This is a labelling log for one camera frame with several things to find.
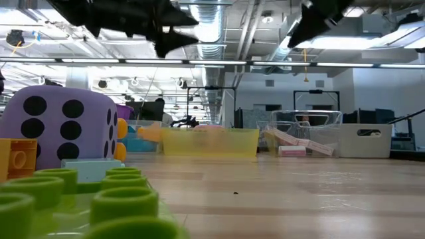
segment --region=white box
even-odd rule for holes
[[[100,182],[108,169],[123,167],[124,164],[115,159],[63,159],[63,169],[77,169],[79,183]]]
[[[359,131],[379,131],[379,134],[359,135]],[[344,123],[341,126],[340,156],[387,159],[391,152],[392,125]]]

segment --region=clear plastic bin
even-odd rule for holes
[[[262,135],[272,155],[338,157],[341,121],[341,112],[276,111]]]
[[[122,139],[127,152],[162,152],[161,129],[168,127],[160,121],[127,120],[128,133]]]

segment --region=cable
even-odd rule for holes
[[[153,73],[151,84],[149,85],[149,88],[147,89],[146,95],[145,95],[145,97],[143,99],[143,103],[141,104],[142,107],[145,105],[146,97],[147,97],[149,91],[151,90],[151,87],[152,87],[153,81],[155,80],[155,76],[157,74],[157,71],[158,71],[158,67],[155,69],[155,73]]]

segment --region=table surface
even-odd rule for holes
[[[128,158],[192,239],[425,238],[425,163]]]

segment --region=pink box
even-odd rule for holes
[[[333,154],[333,148],[324,146],[320,143],[311,141],[309,139],[298,139],[298,146],[304,146],[308,149],[311,149],[313,151],[316,151],[328,156],[332,156]]]

